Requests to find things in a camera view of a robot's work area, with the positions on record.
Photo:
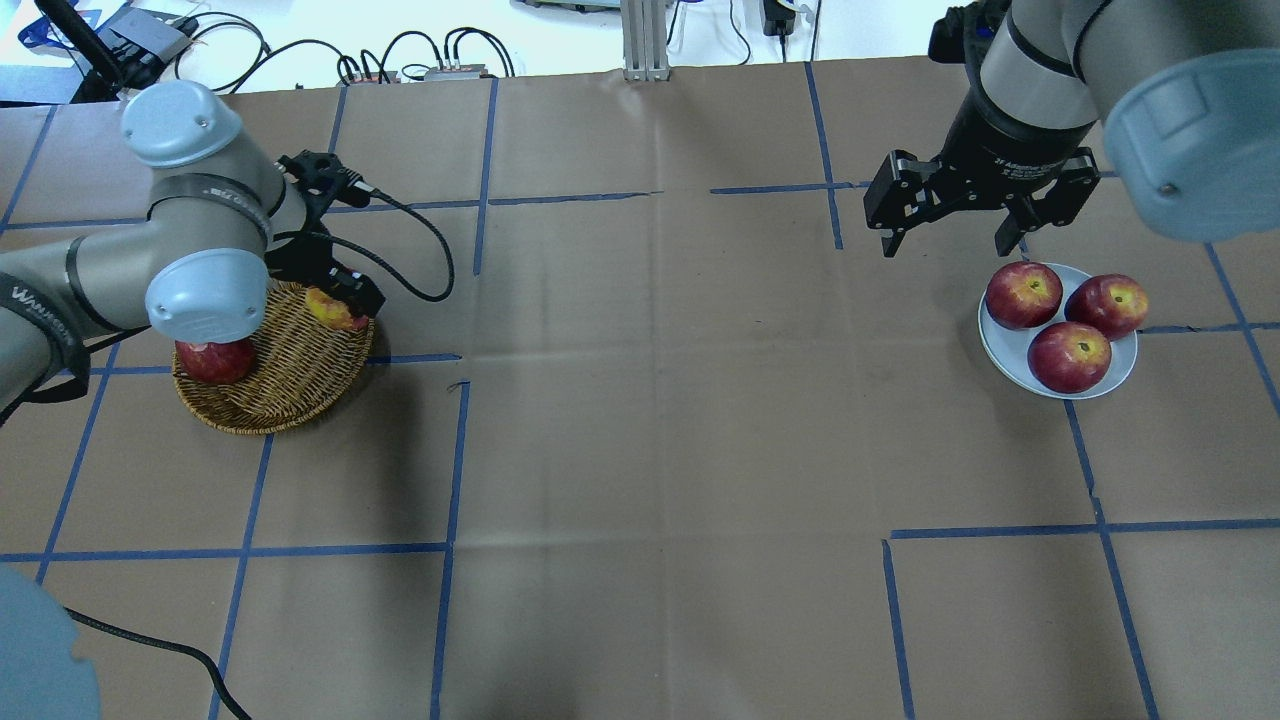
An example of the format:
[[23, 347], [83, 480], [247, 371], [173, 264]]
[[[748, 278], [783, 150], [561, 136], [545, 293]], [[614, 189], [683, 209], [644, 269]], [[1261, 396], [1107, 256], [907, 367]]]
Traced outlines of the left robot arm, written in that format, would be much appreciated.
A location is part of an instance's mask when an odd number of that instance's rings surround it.
[[268, 159], [241, 117], [192, 81], [155, 85], [122, 114], [152, 172], [136, 225], [3, 255], [3, 415], [86, 395], [90, 341], [147, 328], [202, 343], [243, 340], [265, 318], [268, 282], [316, 286], [360, 316], [385, 301], [333, 256], [321, 219], [364, 208], [370, 188], [329, 152]]

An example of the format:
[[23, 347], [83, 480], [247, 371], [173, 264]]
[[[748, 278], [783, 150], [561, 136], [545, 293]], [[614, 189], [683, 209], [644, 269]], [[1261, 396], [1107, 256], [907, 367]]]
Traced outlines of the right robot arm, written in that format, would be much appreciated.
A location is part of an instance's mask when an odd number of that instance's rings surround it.
[[973, 1], [950, 8], [928, 58], [969, 88], [940, 152], [893, 150], [864, 197], [895, 256], [956, 211], [1005, 210], [998, 255], [1073, 223], [1103, 151], [1143, 223], [1217, 243], [1277, 228], [1275, 1]]

